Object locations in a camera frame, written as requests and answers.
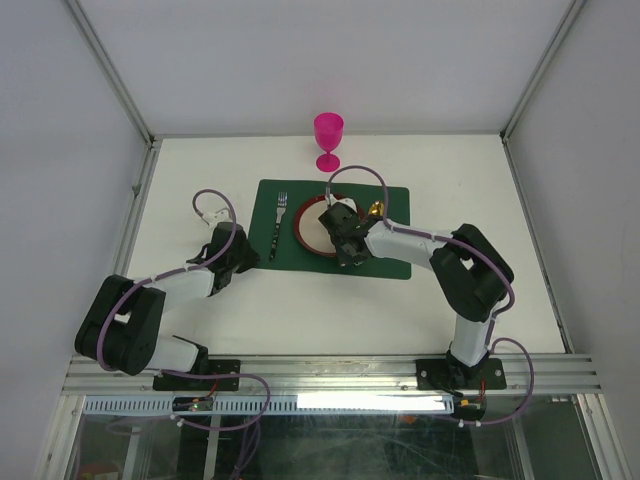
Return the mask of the red rimmed cream plate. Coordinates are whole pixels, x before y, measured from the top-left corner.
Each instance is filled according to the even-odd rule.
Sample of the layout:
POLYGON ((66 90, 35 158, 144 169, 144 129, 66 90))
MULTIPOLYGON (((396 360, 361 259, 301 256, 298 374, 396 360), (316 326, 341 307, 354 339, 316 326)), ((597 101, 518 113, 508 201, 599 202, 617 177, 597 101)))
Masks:
POLYGON ((305 200, 294 215, 293 230, 298 243, 308 252, 335 258, 336 249, 319 217, 327 210, 323 194, 305 200))

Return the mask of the green placemat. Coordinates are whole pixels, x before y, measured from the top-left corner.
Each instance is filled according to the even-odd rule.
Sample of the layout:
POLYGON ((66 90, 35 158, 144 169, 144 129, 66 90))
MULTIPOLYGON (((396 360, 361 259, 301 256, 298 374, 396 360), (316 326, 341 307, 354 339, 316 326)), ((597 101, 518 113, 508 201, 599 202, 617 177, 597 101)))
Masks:
MULTIPOLYGON (((312 252, 303 242, 298 233, 298 220, 302 209, 311 207, 313 203, 325 203, 326 182, 311 180, 276 180, 263 179, 258 184, 254 202, 248 239, 251 247, 260 256, 256 268, 281 271, 304 271, 320 274, 337 274, 357 277, 371 277, 394 280, 409 280, 411 266, 402 261, 392 259, 371 259, 360 266, 341 267, 335 257, 335 251, 329 255, 312 252), (272 237, 276 223, 276 206, 278 195, 287 194, 287 206, 283 216, 276 256, 269 260, 272 237)), ((388 187, 392 220, 408 224, 410 220, 410 194, 406 187, 388 187)), ((361 218, 374 201, 383 200, 382 189, 379 186, 332 183, 331 191, 336 198, 353 199, 361 218)))

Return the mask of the gold bowl spoon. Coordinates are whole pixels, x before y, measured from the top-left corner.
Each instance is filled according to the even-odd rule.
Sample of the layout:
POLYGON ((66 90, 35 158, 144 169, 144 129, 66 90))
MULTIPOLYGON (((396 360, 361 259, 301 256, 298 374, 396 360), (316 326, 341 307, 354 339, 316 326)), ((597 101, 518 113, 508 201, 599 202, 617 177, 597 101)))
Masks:
POLYGON ((369 216, 382 217, 385 212, 385 205, 382 201, 375 201, 368 209, 369 216))

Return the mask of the silver fork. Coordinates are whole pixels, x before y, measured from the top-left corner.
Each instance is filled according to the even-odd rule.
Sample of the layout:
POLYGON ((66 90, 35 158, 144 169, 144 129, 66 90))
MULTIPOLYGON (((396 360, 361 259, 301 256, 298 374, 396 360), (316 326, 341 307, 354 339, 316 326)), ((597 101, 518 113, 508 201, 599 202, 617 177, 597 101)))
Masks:
POLYGON ((278 194, 278 198, 277 198, 276 220, 275 220, 274 231, 272 235, 271 247, 270 247, 270 253, 269 253, 270 261, 273 261, 277 254, 281 224, 287 210, 287 204, 288 204, 288 193, 285 191, 282 191, 278 194))

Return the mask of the pink plastic goblet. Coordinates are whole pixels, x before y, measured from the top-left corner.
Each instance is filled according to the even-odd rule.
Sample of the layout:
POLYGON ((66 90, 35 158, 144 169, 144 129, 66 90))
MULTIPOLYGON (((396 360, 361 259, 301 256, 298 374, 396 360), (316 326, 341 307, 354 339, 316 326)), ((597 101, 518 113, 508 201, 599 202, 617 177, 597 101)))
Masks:
POLYGON ((313 122, 315 140, 323 153, 316 160, 316 167, 325 173, 336 171, 340 159, 334 151, 340 145, 344 132, 344 119, 335 112, 323 112, 313 122))

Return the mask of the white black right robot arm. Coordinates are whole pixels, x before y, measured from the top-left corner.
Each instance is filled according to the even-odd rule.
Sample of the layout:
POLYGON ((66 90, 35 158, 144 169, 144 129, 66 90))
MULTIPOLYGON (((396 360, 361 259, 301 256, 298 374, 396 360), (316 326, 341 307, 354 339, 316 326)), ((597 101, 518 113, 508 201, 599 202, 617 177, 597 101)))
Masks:
POLYGON ((362 218, 342 201, 331 204, 319 222, 343 266, 380 258, 431 271, 456 313, 448 378, 459 387, 481 378, 495 319, 513 306, 515 294, 513 270, 476 226, 429 232, 380 215, 362 218))

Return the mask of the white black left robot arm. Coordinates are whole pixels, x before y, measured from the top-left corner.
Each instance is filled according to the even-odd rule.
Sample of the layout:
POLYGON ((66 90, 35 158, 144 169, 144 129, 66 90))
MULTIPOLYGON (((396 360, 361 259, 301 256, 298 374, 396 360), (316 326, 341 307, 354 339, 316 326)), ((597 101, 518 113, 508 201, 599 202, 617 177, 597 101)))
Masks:
POLYGON ((187 302, 218 294, 235 274, 254 268, 259 260, 244 229, 227 221, 216 225, 209 243, 181 268, 138 282, 110 275, 76 334, 75 351, 106 370, 130 376, 174 371, 184 386, 201 387, 210 373, 208 348, 161 335, 162 317, 187 302))

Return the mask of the aluminium left frame post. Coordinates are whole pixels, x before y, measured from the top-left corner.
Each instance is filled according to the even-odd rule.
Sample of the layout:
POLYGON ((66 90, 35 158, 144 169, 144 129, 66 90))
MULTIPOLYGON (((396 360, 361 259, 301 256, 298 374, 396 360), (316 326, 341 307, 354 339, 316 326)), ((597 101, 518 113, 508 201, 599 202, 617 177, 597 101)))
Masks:
POLYGON ((79 31, 106 82, 109 84, 117 101, 134 127, 134 130, 141 137, 146 146, 152 147, 156 140, 155 134, 136 105, 133 96, 108 53, 106 46, 100 39, 100 36, 84 6, 78 0, 62 0, 61 3, 79 31))

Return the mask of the aluminium frame post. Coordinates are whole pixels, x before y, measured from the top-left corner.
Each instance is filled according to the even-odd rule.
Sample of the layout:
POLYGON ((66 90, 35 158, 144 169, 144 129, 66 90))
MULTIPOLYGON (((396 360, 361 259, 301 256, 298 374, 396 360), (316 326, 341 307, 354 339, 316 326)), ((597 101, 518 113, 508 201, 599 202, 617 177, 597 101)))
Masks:
POLYGON ((515 104, 512 113, 506 124, 500 131, 500 138, 503 143, 509 141, 522 116, 525 114, 528 105, 533 100, 536 91, 539 89, 552 64, 564 46, 569 35, 589 4, 588 0, 571 0, 565 9, 558 25, 556 26, 550 40, 548 41, 541 57, 537 61, 532 74, 527 80, 525 87, 515 104))
POLYGON ((136 105, 133 96, 108 53, 106 46, 100 39, 100 36, 84 6, 78 0, 62 0, 61 3, 79 31, 106 82, 109 84, 117 101, 134 127, 134 130, 141 137, 146 146, 152 147, 156 140, 155 134, 136 105))

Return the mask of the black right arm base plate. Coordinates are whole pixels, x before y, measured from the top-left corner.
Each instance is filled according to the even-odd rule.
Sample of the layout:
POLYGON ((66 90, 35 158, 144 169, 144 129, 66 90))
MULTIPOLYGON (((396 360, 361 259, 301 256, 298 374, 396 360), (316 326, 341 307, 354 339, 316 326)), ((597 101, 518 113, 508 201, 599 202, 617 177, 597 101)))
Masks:
POLYGON ((417 388, 420 391, 505 390, 507 388, 502 361, 487 357, 474 367, 467 367, 446 357, 415 361, 417 388))

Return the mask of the aluminium front rail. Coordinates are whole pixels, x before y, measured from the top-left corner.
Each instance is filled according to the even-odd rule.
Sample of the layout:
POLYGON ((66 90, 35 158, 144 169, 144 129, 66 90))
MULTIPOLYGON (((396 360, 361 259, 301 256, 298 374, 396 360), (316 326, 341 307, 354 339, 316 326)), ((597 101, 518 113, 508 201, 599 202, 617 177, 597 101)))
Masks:
MULTIPOLYGON (((600 394, 601 382, 591 358, 582 354, 533 354, 534 393, 563 396, 600 394)), ((417 358, 396 356, 241 356, 244 374, 262 377, 276 395, 307 392, 371 392, 409 394, 425 375, 417 358)), ((64 395, 150 394, 159 374, 137 376, 106 372, 89 359, 71 360, 64 395)))

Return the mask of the aluminium right frame post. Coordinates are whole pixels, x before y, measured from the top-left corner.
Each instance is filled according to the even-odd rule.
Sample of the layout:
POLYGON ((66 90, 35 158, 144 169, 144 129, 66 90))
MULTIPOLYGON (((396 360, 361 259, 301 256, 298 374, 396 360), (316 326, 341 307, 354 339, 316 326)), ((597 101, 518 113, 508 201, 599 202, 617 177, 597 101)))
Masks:
POLYGON ((550 40, 548 41, 541 57, 537 61, 532 74, 527 80, 525 87, 515 104, 512 113, 506 124, 500 131, 500 138, 503 143, 509 141, 522 116, 525 114, 528 105, 533 100, 536 91, 539 89, 552 64, 564 46, 569 35, 589 4, 588 0, 571 0, 565 9, 558 25, 556 26, 550 40))

